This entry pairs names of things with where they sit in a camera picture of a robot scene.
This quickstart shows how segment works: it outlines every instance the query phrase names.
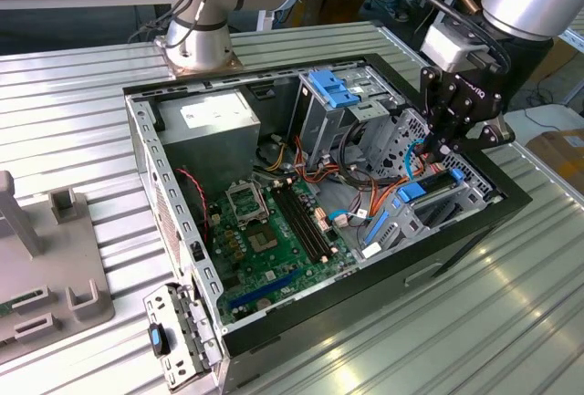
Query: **blue pcie slot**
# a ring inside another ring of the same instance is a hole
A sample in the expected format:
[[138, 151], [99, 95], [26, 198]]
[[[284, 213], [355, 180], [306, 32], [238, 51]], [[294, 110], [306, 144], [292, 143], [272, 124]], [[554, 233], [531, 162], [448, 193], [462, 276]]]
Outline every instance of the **blue pcie slot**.
[[294, 272], [277, 279], [276, 281], [271, 282], [270, 284], [266, 284], [265, 286], [261, 286], [258, 289], [254, 290], [253, 292], [246, 293], [236, 299], [229, 301], [230, 308], [237, 308], [240, 306], [244, 306], [256, 299], [259, 299], [262, 296], [265, 296], [269, 293], [275, 292], [280, 288], [286, 287], [290, 284], [294, 278], [298, 276], [300, 273], [300, 269], [295, 270]]
[[385, 223], [389, 216], [390, 214], [387, 211], [383, 212], [377, 223], [375, 223], [375, 226], [373, 226], [373, 229], [371, 229], [371, 232], [368, 233], [367, 236], [365, 237], [364, 240], [365, 244], [371, 243], [371, 240], [373, 240], [373, 237], [380, 230], [380, 228], [383, 226], [383, 224]]

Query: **green circuit board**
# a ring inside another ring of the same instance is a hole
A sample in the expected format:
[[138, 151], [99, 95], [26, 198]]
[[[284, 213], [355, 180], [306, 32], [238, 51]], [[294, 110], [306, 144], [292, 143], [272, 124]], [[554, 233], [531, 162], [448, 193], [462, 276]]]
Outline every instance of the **green circuit board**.
[[[295, 182], [292, 190], [295, 195], [302, 196], [306, 203], [310, 203], [307, 213], [312, 216], [318, 204], [307, 185]], [[269, 307], [355, 265], [353, 254], [338, 234], [331, 237], [321, 233], [337, 252], [324, 263], [311, 260], [269, 189], [262, 188], [260, 192], [270, 212], [266, 223], [248, 223], [247, 226], [238, 227], [226, 195], [211, 205], [220, 211], [220, 222], [213, 227], [214, 241], [210, 252], [224, 285], [224, 294], [217, 301], [224, 324]], [[255, 210], [256, 203], [251, 196], [248, 199], [253, 204], [238, 204], [238, 210]], [[273, 289], [262, 293], [262, 287], [268, 285], [272, 285]], [[249, 297], [248, 294], [258, 290], [259, 295], [254, 299], [234, 307], [238, 298]]]

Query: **white label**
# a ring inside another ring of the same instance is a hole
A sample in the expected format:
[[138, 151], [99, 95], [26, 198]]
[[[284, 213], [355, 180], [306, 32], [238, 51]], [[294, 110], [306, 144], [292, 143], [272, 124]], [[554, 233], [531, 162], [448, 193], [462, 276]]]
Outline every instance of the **white label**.
[[572, 147], [584, 147], [584, 140], [581, 137], [569, 135], [564, 137], [564, 140], [566, 140]]
[[181, 114], [189, 129], [233, 123], [249, 117], [249, 112], [236, 94], [205, 97], [201, 103], [183, 106]]
[[372, 256], [374, 256], [378, 252], [381, 252], [381, 246], [377, 242], [370, 244], [362, 251], [363, 256], [365, 258], [371, 258]]

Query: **red wire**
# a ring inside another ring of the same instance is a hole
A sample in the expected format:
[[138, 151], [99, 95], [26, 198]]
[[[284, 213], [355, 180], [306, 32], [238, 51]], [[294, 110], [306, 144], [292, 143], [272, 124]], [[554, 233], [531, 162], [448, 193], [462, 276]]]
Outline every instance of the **red wire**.
[[204, 217], [204, 236], [203, 236], [203, 239], [204, 239], [204, 242], [207, 243], [207, 235], [209, 234], [209, 232], [208, 232], [209, 224], [207, 223], [207, 201], [204, 198], [203, 187], [201, 186], [201, 184], [199, 184], [199, 182], [197, 182], [196, 179], [194, 179], [194, 177], [189, 172], [182, 170], [182, 169], [176, 169], [176, 171], [179, 173], [182, 173], [187, 178], [189, 178], [191, 180], [191, 182], [194, 183], [194, 186], [197, 187], [197, 191], [199, 192], [199, 196], [201, 196], [201, 203], [203, 204], [203, 217]]

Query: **yellow wire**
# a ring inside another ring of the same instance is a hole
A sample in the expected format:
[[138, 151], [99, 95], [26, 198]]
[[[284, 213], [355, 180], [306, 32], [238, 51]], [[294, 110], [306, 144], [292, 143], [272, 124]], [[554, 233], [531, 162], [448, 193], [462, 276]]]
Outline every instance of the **yellow wire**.
[[286, 144], [282, 144], [282, 146], [280, 147], [280, 154], [277, 157], [277, 161], [274, 162], [274, 164], [272, 164], [266, 168], [266, 170], [268, 172], [273, 172], [275, 169], [277, 169], [280, 166], [280, 164], [282, 163], [282, 160], [284, 160], [284, 148], [285, 147], [286, 147]]

